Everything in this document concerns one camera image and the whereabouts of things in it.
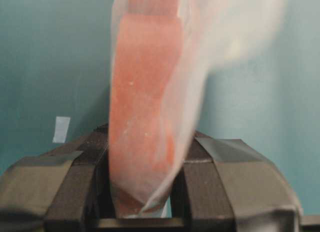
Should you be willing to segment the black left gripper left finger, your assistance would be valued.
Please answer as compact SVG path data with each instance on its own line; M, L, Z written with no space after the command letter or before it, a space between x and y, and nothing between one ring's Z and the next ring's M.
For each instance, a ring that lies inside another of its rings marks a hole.
M108 128L12 164L0 177L1 231L91 231L109 198Z

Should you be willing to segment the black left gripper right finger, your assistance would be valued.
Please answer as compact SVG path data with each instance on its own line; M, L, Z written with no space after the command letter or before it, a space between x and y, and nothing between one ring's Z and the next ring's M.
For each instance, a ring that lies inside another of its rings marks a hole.
M301 231L301 203L276 165L240 139L196 132L172 188L186 231Z

